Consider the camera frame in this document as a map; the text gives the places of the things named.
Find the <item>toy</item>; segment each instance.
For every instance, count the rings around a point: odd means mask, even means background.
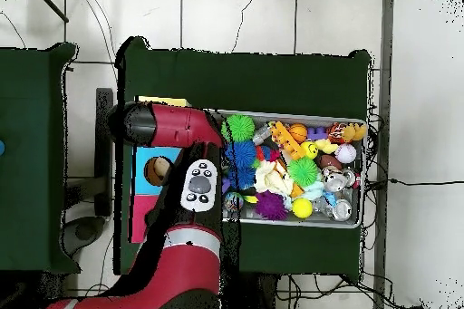
[[[350,162],[353,162],[356,159],[356,149],[353,145],[342,144],[335,151],[335,157],[342,164],[349,164]]]
[[[224,196],[224,208],[227,209],[229,212],[237,212],[239,209],[243,207],[243,197],[240,193],[236,192],[228,192]]]
[[[323,170],[324,188],[329,192],[339,192],[346,187],[347,178],[336,167],[325,167]]]
[[[290,193],[291,198],[297,198],[300,195],[303,195],[305,192],[301,189],[298,184],[294,182],[294,187],[292,188],[292,193]]]
[[[276,162],[261,161],[256,170],[255,189],[258,193],[271,193],[290,195],[294,181],[285,170],[285,165],[280,159]]]
[[[327,131],[325,127],[308,128],[307,138],[312,141],[327,139]]]
[[[367,132],[367,126],[365,124],[348,124],[342,130],[343,142],[348,143],[351,141],[362,140]]]
[[[253,187],[255,184],[255,173],[256,170],[253,168],[239,168],[238,170],[231,168],[227,174],[227,177],[230,179],[230,184],[233,188],[248,189]]]
[[[319,149],[316,147],[316,145],[312,141],[303,142],[301,144],[301,147],[304,149],[304,151],[306,152],[306,156],[309,159],[315,159]]]
[[[253,143],[255,145],[261,145],[265,139],[271,136],[271,127],[269,125],[263,125],[259,128],[254,136],[253,136]]]
[[[256,146],[256,158],[260,161],[276,161],[279,157],[278,150],[272,150],[267,146]]]
[[[257,202],[256,196],[243,196],[243,199],[250,204],[255,204]]]
[[[222,178],[222,194],[226,193],[230,188],[230,180],[226,177]]]
[[[304,156],[288,164],[288,174],[300,187],[307,187],[315,182],[317,167],[314,161]]]
[[[297,198],[292,203],[292,211],[298,218],[308,218],[313,213],[313,206],[311,205],[311,201],[306,198]]]
[[[324,183],[322,181],[315,181],[313,184],[304,188],[304,193],[297,196],[296,198],[306,198],[307,200],[313,201],[323,195]]]
[[[255,124],[249,116],[233,114],[221,126],[221,133],[227,141],[245,141],[253,137]]]
[[[271,128],[271,133],[276,139],[277,143],[284,146],[284,149],[290,153],[292,159],[301,159],[305,157],[306,153],[295,139],[290,135],[288,130],[284,127],[282,122],[278,121]]]
[[[334,122],[333,125],[327,130],[328,139],[332,144],[343,144],[343,129],[346,124],[340,122]]]
[[[330,142],[330,140],[328,139],[325,139],[325,140],[316,140],[314,142],[315,146],[321,150],[322,152],[324,152],[325,154],[332,154],[334,153],[337,148],[338,148],[338,145],[337,144],[332,144]]]
[[[319,161],[319,168],[324,169],[325,167],[336,167],[338,170],[343,168],[342,163],[337,158],[328,154],[322,155]]]
[[[256,147],[251,140],[229,142],[225,154],[238,168],[251,167],[256,158]]]
[[[255,211],[257,214],[271,220],[283,220],[286,218],[284,200],[281,196],[269,192],[256,193],[257,203]]]
[[[354,124],[354,130],[355,130],[355,133],[353,136],[353,141],[362,140],[367,133],[367,125],[363,124],[359,126],[358,124]]]
[[[307,130],[303,124],[293,124],[288,129],[288,132],[290,133],[290,136],[292,136],[298,143],[302,143],[306,140]]]
[[[258,169],[260,164],[261,164],[261,161],[255,158],[255,160],[253,161],[253,164],[251,164],[251,168]]]

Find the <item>green table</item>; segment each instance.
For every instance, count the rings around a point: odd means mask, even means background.
[[[366,51],[348,57],[165,51],[149,50],[142,38],[135,37],[122,46],[121,55],[125,64],[125,82],[121,84],[125,85],[125,101],[137,95],[159,96],[185,98],[198,108],[362,120],[367,117],[371,57]],[[139,248],[127,239],[131,154],[131,147],[124,147],[118,232],[122,273],[129,271]],[[360,233],[360,227],[242,224],[240,270],[345,274],[357,280]]]
[[[75,45],[0,49],[0,269],[77,273],[60,248],[62,77]]]

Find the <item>yellow ball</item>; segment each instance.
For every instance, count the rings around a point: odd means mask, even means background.
[[[307,218],[313,213],[313,205],[311,201],[306,198],[297,198],[292,203],[292,210],[295,213],[295,216],[299,218]]]
[[[301,144],[306,156],[310,159],[315,159],[317,156],[317,151],[319,150],[317,146],[312,141],[305,141]]]

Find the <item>orange toy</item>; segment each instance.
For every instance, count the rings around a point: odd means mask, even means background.
[[[305,150],[298,145],[282,122],[276,122],[271,128],[271,133],[277,143],[284,146],[284,150],[290,154],[292,159],[302,159],[306,155]]]
[[[307,129],[303,124],[293,124],[289,129],[288,132],[290,136],[292,136],[296,142],[301,144],[306,140]]]

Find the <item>yellow toy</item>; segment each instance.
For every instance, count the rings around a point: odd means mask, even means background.
[[[342,130],[342,139],[344,142],[362,140],[367,132],[365,124],[359,126],[358,124],[348,124]]]
[[[313,205],[306,198],[297,198],[292,203],[292,211],[299,218],[308,218],[313,213]]]
[[[315,143],[315,146],[319,150],[324,152],[325,154],[332,154],[338,148],[338,145],[337,144],[332,144],[329,139],[316,140],[314,143]]]
[[[302,159],[304,156],[306,156],[305,150],[303,150],[295,141],[295,139],[290,135],[282,122],[276,122],[275,125],[271,128],[271,133],[277,141],[277,144],[283,145],[284,150],[290,153],[292,159]]]
[[[344,142],[351,142],[354,135],[356,134],[356,129],[352,124],[345,126],[342,130],[342,139]]]
[[[354,130],[356,132],[354,133],[353,141],[362,140],[367,133],[367,125],[363,124],[359,126],[358,124],[354,124]]]
[[[243,196],[243,199],[250,204],[255,204],[257,202],[256,196]]]
[[[312,141],[305,141],[301,144],[301,147],[306,152],[306,156],[310,159],[315,159],[317,156],[317,151],[319,150],[317,146]]]

